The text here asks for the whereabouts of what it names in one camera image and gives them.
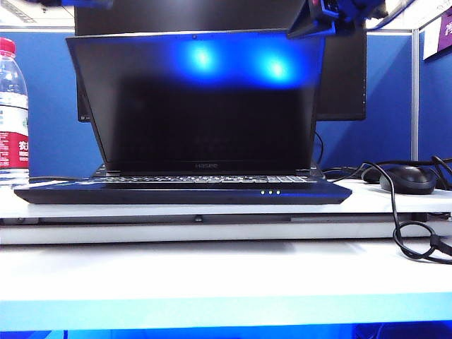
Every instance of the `computer mouse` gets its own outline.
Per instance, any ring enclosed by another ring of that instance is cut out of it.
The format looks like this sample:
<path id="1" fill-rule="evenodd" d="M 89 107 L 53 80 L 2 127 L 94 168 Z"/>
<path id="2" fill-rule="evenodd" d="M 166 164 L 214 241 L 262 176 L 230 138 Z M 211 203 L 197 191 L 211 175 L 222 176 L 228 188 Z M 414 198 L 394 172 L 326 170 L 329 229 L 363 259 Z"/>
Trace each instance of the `computer mouse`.
<path id="1" fill-rule="evenodd" d="M 435 175 L 422 167 L 398 165 L 387 169 L 386 174 L 394 183 L 394 191 L 400 194 L 430 194 L 436 186 Z M 380 186 L 391 190 L 388 180 L 381 175 Z"/>

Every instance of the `cubicle wall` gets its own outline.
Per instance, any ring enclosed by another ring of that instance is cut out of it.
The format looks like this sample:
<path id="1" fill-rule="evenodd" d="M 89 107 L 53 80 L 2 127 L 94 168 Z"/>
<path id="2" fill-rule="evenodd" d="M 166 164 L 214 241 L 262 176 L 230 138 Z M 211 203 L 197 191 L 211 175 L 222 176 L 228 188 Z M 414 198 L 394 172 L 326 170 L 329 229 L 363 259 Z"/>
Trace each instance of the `cubicle wall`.
<path id="1" fill-rule="evenodd" d="M 71 33 L 1 35 L 16 41 L 28 84 L 31 175 L 90 175 L 102 158 L 91 126 L 77 122 L 76 79 L 64 41 Z M 321 166 L 409 158 L 410 112 L 411 35 L 370 35 L 367 119 L 318 123 L 325 143 Z"/>
<path id="2" fill-rule="evenodd" d="M 317 131 L 325 141 L 321 166 L 409 159 L 410 124 L 411 34 L 370 34 L 367 43 L 367 118 L 317 124 Z"/>
<path id="3" fill-rule="evenodd" d="M 16 42 L 29 99 L 30 175 L 89 176 L 102 163 L 91 125 L 76 114 L 71 33 L 2 32 Z"/>
<path id="4" fill-rule="evenodd" d="M 422 60 L 420 35 L 419 158 L 452 157 L 452 49 Z"/>

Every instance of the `water bottle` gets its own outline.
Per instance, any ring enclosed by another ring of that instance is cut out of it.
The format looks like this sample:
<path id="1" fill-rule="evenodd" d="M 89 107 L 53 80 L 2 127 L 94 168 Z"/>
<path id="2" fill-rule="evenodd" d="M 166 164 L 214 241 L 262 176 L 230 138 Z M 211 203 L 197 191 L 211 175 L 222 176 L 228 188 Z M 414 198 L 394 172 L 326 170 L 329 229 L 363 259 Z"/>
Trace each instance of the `water bottle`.
<path id="1" fill-rule="evenodd" d="M 0 37 L 0 177 L 28 176 L 28 96 L 14 59 L 14 41 Z"/>

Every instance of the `red bottle cap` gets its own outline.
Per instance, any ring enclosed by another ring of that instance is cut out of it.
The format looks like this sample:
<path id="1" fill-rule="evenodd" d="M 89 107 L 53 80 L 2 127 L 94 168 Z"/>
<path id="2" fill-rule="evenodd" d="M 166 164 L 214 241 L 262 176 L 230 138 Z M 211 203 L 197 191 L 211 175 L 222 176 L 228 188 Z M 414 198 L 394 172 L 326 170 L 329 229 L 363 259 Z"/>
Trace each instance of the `red bottle cap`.
<path id="1" fill-rule="evenodd" d="M 13 40 L 0 37 L 0 55 L 14 57 L 16 55 L 16 44 Z"/>

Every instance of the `laptop screen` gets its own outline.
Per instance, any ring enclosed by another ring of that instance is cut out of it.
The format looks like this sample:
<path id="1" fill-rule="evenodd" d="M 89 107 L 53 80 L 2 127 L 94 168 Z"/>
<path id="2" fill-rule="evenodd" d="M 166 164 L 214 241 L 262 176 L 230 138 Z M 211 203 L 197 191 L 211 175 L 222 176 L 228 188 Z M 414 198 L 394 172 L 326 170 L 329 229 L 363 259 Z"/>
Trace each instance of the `laptop screen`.
<path id="1" fill-rule="evenodd" d="M 282 31 L 68 38 L 107 170 L 308 168 L 321 38 Z"/>

